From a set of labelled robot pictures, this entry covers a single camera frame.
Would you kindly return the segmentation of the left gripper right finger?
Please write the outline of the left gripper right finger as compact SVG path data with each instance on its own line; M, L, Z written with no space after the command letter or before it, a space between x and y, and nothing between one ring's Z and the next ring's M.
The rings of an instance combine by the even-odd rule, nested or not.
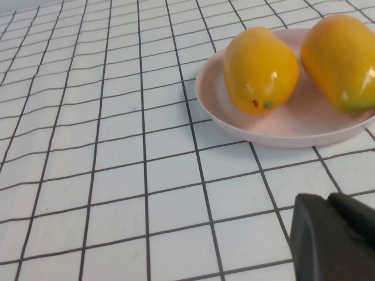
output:
M363 237L374 237L374 209L342 193L328 196L329 204Z

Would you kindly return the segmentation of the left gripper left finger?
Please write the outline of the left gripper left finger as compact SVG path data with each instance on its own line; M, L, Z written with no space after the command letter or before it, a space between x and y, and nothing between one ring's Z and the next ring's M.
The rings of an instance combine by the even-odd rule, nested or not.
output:
M374 237L363 237L328 198L295 197L291 253L297 280L374 280Z

